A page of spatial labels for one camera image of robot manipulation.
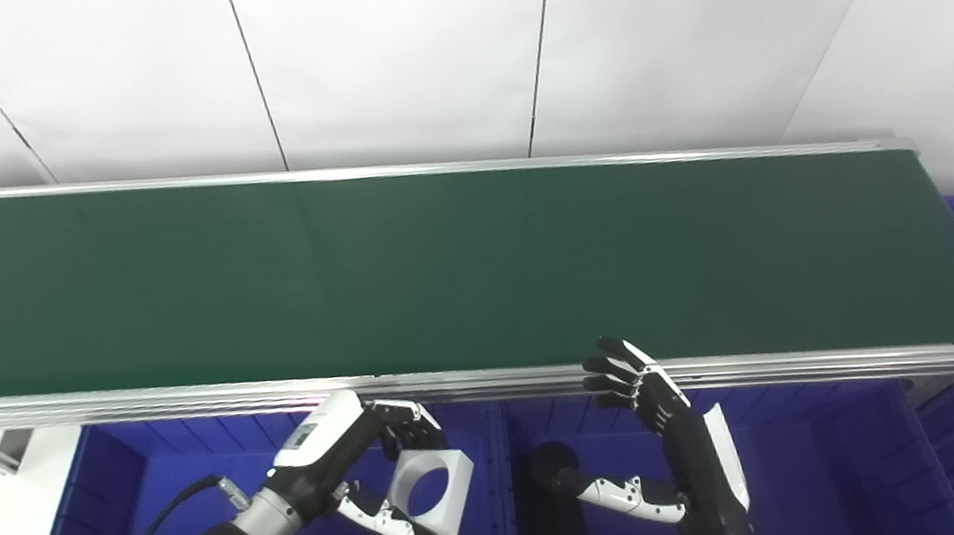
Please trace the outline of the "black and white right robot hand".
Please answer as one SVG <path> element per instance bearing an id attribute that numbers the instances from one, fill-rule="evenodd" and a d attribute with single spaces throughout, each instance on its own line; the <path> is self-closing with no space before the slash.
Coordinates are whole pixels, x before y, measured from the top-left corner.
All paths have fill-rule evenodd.
<path id="1" fill-rule="evenodd" d="M 755 535 L 749 490 L 724 412 L 695 411 L 675 380 L 651 355 L 622 338 L 599 338 L 582 382 L 598 408 L 625 409 L 657 435 L 672 473 L 593 476 L 569 445 L 546 442 L 531 456 L 533 479 L 569 499 L 637 520 L 674 526 L 680 535 Z"/>

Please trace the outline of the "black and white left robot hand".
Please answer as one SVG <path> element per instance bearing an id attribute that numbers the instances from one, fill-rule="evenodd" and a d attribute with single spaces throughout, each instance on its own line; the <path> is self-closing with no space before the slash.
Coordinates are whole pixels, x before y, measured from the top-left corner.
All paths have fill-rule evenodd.
<path id="1" fill-rule="evenodd" d="M 332 512 L 378 535 L 435 535 L 391 500 L 361 482 L 346 482 L 371 444 L 379 441 L 388 461 L 411 450 L 444 450 L 439 421 L 415 401 L 362 400 L 352 390 L 334 391 L 287 438 L 264 486 L 307 524 Z"/>

